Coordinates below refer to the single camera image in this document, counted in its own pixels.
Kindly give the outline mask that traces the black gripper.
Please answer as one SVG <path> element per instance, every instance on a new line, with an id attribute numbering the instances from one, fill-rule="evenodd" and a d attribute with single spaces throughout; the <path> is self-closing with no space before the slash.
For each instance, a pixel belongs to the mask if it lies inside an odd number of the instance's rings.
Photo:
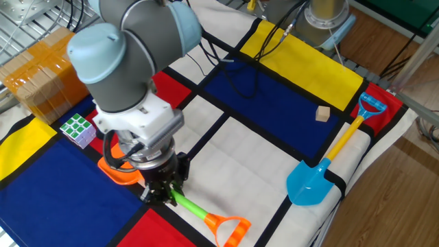
<path id="1" fill-rule="evenodd" d="M 184 196 L 183 182 L 189 177 L 190 158 L 185 153 L 173 154 L 163 164 L 155 168 L 141 170 L 146 183 L 170 183 L 170 204 L 178 205 L 176 195 Z M 160 206 L 169 202 L 169 196 L 164 188 L 150 189 L 145 187 L 140 195 L 140 201 L 149 206 Z"/>

